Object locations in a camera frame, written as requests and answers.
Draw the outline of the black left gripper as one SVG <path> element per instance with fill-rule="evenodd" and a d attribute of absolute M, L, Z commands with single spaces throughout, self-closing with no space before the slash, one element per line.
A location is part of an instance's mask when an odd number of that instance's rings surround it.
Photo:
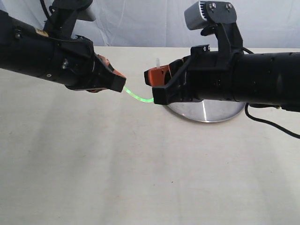
<path fill-rule="evenodd" d="M 69 90 L 99 93 L 104 90 L 122 92 L 126 77 L 110 61 L 94 51 L 93 42 L 79 38 L 54 37 L 52 81 Z"/>

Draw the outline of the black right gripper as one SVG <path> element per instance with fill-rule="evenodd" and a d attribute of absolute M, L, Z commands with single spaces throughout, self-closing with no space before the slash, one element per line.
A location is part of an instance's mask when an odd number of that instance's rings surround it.
<path fill-rule="evenodd" d="M 233 68 L 237 53 L 222 57 L 208 45 L 192 47 L 190 55 L 144 72 L 145 84 L 152 87 L 154 103 L 196 103 L 202 100 L 231 101 Z"/>

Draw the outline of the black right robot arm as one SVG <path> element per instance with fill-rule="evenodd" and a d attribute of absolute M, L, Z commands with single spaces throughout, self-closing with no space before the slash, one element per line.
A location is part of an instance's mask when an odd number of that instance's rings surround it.
<path fill-rule="evenodd" d="M 144 72 L 154 103 L 196 103 L 203 100 L 248 103 L 252 107 L 300 110 L 300 54 L 245 54 L 233 48 L 227 55 L 208 45 Z"/>

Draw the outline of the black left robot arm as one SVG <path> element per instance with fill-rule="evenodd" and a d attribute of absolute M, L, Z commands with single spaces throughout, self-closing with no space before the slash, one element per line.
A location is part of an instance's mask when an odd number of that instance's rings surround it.
<path fill-rule="evenodd" d="M 0 12 L 0 67 L 75 91 L 122 92 L 126 83 L 94 52 L 91 40 L 54 38 L 5 11 Z"/>

